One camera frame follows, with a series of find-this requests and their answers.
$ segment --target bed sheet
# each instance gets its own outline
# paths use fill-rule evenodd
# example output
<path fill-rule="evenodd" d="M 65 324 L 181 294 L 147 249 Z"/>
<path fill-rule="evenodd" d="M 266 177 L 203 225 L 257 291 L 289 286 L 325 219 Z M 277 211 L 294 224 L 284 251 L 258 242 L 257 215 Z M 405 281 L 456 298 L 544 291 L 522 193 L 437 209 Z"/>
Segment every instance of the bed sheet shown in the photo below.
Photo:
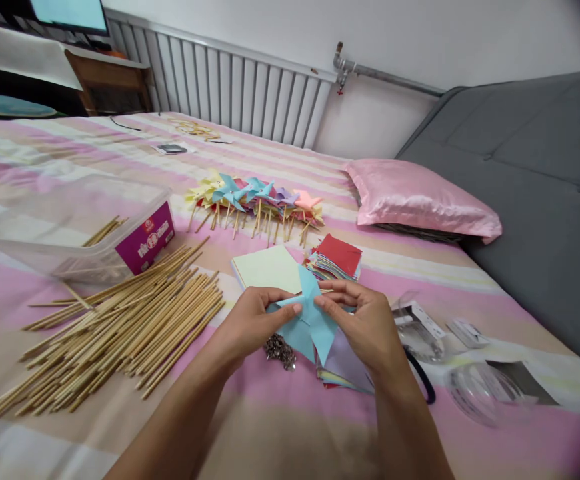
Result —
<path fill-rule="evenodd" d="M 191 209 L 183 196 L 208 168 L 240 177 L 274 179 L 324 198 L 322 232 L 363 250 L 360 283 L 396 299 L 417 291 L 417 301 L 445 328 L 463 318 L 495 339 L 484 350 L 458 355 L 441 366 L 424 365 L 437 402 L 431 412 L 449 462 L 461 479 L 553 479 L 580 476 L 580 359 L 542 328 L 457 246 L 428 243 L 355 223 L 354 186 L 342 171 L 346 159 L 282 145 L 208 123 L 232 144 L 205 143 L 181 134 L 178 113 L 0 121 L 0 211 L 25 195 L 90 173 L 170 186 L 176 243 L 196 244 L 208 234 L 197 266 L 219 270 L 226 307 L 214 318 L 146 401 L 121 374 L 75 413 L 0 420 L 0 478 L 99 478 L 112 466 L 156 408 L 168 387 L 222 322 L 241 289 L 230 268 L 233 256 L 266 247 L 250 238 L 253 222 L 232 232 L 208 226 L 186 233 Z M 162 156 L 153 146 L 184 140 L 196 152 Z M 197 214 L 193 229 L 203 216 Z M 285 244 L 300 260 L 298 238 Z M 17 360 L 44 333 L 20 327 L 40 318 L 29 303 L 64 297 L 53 280 L 0 254 L 0 394 L 27 376 Z M 537 405 L 524 422 L 492 429 L 474 423 L 453 404 L 446 372 L 471 359 L 526 360 L 537 366 L 560 407 Z M 379 476 L 374 398 L 348 389 L 324 389 L 313 365 L 299 358 L 295 372 L 250 356 L 222 394 L 199 477 L 375 478 Z"/>

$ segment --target white wall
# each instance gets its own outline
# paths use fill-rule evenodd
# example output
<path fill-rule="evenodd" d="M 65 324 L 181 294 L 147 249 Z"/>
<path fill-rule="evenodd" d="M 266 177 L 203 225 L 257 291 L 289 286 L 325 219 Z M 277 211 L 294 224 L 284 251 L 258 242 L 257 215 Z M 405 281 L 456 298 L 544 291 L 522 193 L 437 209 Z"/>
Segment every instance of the white wall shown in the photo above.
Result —
<path fill-rule="evenodd" d="M 344 56 L 441 88 L 580 70 L 576 0 L 103 0 L 106 7 L 332 69 Z M 360 77 L 333 92 L 315 149 L 392 157 L 433 105 Z"/>

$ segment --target radiator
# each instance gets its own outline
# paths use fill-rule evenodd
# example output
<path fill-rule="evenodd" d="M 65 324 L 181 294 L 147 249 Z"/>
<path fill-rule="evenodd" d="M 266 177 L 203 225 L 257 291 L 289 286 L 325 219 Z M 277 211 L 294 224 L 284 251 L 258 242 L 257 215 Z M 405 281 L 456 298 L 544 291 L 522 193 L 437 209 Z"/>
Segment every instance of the radiator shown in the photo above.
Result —
<path fill-rule="evenodd" d="M 115 48 L 150 64 L 154 109 L 312 148 L 337 74 L 106 9 Z"/>

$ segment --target satin pillowcase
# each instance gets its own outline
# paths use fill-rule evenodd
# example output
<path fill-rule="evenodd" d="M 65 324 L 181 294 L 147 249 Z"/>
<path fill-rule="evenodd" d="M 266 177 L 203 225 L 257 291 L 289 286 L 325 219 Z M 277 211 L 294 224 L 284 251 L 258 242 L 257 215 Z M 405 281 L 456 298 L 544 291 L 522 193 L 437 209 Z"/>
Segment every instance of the satin pillowcase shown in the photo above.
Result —
<path fill-rule="evenodd" d="M 416 163 L 363 159 L 345 170 L 361 197 L 358 225 L 399 223 L 483 237 L 485 244 L 503 231 L 490 207 Z"/>

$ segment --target pink sticker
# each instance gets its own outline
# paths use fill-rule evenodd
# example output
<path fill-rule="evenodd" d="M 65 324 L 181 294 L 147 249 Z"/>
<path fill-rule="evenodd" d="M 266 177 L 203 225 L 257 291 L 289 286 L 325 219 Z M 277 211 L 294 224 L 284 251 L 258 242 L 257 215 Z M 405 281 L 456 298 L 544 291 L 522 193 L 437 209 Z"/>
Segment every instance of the pink sticker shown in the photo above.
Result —
<path fill-rule="evenodd" d="M 152 265 L 157 254 L 174 236 L 170 206 L 165 202 L 115 250 L 132 273 L 138 275 Z"/>

